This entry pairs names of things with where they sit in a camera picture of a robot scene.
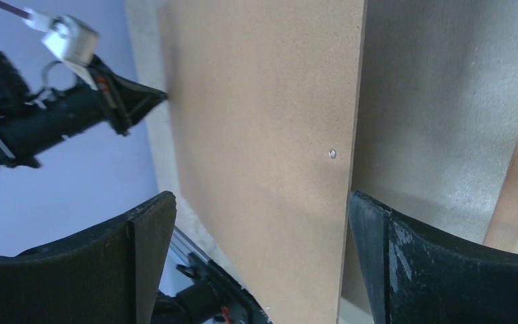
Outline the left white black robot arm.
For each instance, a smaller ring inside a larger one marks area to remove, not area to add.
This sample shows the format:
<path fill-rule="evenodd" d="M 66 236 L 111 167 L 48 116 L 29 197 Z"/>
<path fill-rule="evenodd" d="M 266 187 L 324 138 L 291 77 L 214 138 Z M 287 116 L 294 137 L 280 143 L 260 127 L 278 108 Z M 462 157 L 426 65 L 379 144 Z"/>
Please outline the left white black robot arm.
<path fill-rule="evenodd" d="M 32 93 L 16 67 L 0 51 L 0 165 L 39 168 L 36 156 L 64 140 L 106 122 L 122 136 L 140 123 L 167 93 L 123 78 L 98 55 L 87 70 L 93 89 L 81 77 L 59 90 L 47 82 L 49 63 L 42 70 L 42 88 Z"/>

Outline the brown cardboard backing board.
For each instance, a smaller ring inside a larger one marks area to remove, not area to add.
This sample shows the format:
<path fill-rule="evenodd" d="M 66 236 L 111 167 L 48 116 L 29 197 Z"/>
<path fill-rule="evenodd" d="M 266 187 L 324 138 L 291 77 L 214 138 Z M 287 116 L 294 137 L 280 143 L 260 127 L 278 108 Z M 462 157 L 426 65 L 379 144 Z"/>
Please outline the brown cardboard backing board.
<path fill-rule="evenodd" d="M 181 195 L 274 323 L 339 319 L 365 9 L 158 11 Z"/>

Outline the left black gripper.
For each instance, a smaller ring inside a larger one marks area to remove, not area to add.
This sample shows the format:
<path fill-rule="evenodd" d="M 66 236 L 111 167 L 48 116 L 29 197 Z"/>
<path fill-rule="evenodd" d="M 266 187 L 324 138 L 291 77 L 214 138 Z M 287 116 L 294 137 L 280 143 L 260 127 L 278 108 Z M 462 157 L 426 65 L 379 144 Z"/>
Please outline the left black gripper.
<path fill-rule="evenodd" d="M 108 123 L 118 135 L 127 136 L 157 105 L 168 99 L 167 93 L 128 80 L 113 72 L 94 55 L 88 71 L 97 89 L 79 82 L 63 95 L 44 101 L 45 107 L 28 117 L 13 121 L 13 152 L 37 155 L 65 137 Z"/>

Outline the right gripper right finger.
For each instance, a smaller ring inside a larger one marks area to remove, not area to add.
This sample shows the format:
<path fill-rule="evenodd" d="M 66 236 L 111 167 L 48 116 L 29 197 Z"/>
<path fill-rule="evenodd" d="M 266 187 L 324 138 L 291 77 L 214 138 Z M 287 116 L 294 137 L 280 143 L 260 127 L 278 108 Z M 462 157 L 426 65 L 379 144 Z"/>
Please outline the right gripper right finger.
<path fill-rule="evenodd" d="M 376 323 L 518 323 L 518 254 L 465 240 L 371 196 L 347 215 Z"/>

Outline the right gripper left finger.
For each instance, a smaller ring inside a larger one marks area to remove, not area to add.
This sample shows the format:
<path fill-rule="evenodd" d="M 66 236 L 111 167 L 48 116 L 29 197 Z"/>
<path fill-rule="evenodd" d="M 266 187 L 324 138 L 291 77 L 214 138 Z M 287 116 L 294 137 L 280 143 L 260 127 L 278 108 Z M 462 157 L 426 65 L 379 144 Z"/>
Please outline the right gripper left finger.
<path fill-rule="evenodd" d="M 149 323 L 176 218 L 162 192 L 65 238 L 0 256 L 0 323 Z"/>

